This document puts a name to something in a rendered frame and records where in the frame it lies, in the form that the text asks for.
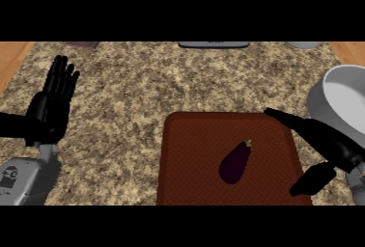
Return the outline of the purple eggplant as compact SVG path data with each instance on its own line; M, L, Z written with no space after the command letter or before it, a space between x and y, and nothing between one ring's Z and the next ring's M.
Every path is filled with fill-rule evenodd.
M220 164L220 177L227 184L234 184L245 172L245 167L251 155L251 140L242 141L223 158Z

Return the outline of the dark purple object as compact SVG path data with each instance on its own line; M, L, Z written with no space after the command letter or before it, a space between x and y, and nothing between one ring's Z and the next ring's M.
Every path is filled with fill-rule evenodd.
M67 41L67 45L79 46L79 47L90 47L95 48L98 42L97 41Z

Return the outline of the grey pot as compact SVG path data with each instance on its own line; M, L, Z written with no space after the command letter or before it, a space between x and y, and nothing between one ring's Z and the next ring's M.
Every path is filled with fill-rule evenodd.
M332 67L308 90L305 107L313 119L365 142L365 67Z

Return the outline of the grey round object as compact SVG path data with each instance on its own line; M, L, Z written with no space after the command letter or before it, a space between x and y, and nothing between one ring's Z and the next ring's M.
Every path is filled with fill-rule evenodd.
M310 49L320 45L322 41L286 41L286 43L299 49Z

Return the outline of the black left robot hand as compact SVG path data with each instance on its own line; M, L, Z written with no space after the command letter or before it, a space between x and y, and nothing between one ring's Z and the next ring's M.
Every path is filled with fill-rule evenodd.
M69 102L79 71L57 55L51 63L42 90L33 95L24 115L0 112L0 138L22 138L24 145L54 145L67 125Z

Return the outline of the grey flat appliance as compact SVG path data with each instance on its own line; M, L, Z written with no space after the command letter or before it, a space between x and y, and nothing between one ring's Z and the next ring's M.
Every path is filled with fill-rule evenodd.
M183 48L245 48L249 45L246 41L178 41L178 46Z

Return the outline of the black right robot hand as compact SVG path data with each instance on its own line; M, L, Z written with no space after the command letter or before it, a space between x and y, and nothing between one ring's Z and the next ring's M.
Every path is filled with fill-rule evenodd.
M336 176L333 168L347 173L365 161L365 149L329 125L316 119L304 119L271 108L262 113L288 126L305 140L326 162L311 165L289 188L292 197L313 196Z

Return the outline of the dark red tray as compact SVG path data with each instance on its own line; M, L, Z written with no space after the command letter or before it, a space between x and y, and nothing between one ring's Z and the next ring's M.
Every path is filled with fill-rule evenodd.
M308 206L289 128L261 113L175 112L163 122L156 203Z

